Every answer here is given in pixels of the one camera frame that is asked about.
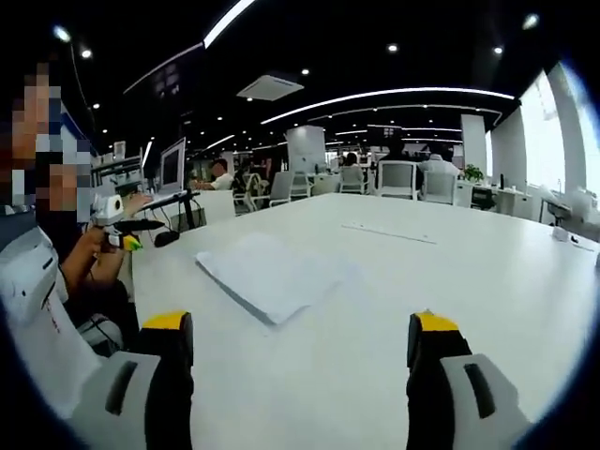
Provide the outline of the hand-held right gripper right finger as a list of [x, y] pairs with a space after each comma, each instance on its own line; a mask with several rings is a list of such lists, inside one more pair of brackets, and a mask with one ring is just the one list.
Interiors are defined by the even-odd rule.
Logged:
[[408, 449], [510, 449], [531, 425], [500, 369], [427, 309], [410, 317], [407, 369]]

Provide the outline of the person's left hand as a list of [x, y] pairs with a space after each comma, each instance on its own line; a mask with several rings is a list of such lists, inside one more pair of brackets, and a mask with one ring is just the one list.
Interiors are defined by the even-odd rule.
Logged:
[[117, 251], [118, 248], [109, 243], [105, 231], [93, 226], [82, 234], [72, 254], [79, 263], [91, 266], [97, 256], [113, 254]]

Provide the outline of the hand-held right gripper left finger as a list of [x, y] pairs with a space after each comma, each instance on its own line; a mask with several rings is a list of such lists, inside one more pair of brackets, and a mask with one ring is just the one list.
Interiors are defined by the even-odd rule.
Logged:
[[191, 314], [158, 315], [85, 383], [69, 425], [87, 449], [190, 449], [192, 366]]

